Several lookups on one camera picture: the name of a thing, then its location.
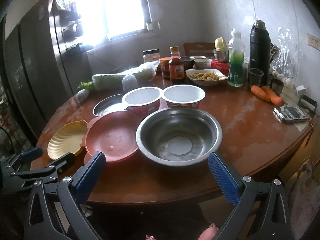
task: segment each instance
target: human hand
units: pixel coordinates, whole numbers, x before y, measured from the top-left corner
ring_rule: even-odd
[[[219,228],[216,227],[214,223],[209,226],[202,234],[199,236],[198,240],[212,240],[212,238],[218,233]]]

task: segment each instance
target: refrigerator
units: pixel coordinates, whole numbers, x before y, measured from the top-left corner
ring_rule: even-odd
[[[86,52],[69,50],[79,44],[65,35],[74,23],[54,0],[39,0],[3,41],[4,78],[36,139],[80,82],[92,79]]]

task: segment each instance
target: white dish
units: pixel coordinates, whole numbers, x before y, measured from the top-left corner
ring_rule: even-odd
[[[206,58],[206,56],[191,56],[194,57],[195,59],[202,59],[202,58]]]
[[[198,74],[198,73],[215,73],[216,75],[221,76],[221,78],[219,80],[210,81],[210,80],[199,80],[199,79],[195,79],[195,78],[190,77],[190,75]],[[214,69],[214,68],[211,68],[211,69],[188,69],[188,70],[186,70],[186,75],[194,83],[196,83],[197,85],[201,85],[201,86],[214,86],[214,85],[218,84],[219,82],[228,79],[228,77],[226,77],[224,74],[222,74],[218,69]]]
[[[212,59],[200,58],[195,59],[195,65],[197,69],[209,69],[211,68]]]

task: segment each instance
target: metal screw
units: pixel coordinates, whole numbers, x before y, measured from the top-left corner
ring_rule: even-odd
[[[35,185],[36,187],[40,186],[40,184],[41,184],[41,180],[37,180],[37,181],[34,183],[34,185]]]
[[[244,176],[243,180],[246,182],[250,182],[251,181],[251,177],[250,176]]]
[[[275,183],[276,185],[278,185],[278,186],[281,185],[281,181],[279,181],[279,179],[275,179],[275,180],[274,180],[274,183]]]
[[[63,181],[64,183],[68,183],[68,182],[71,181],[71,177],[70,177],[70,176],[66,176],[66,177],[64,177],[64,178],[62,179],[62,181]]]

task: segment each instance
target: towel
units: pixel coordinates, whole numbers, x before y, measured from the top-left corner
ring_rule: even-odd
[[[320,208],[320,184],[314,178],[314,167],[307,160],[284,186],[292,236],[300,239]]]

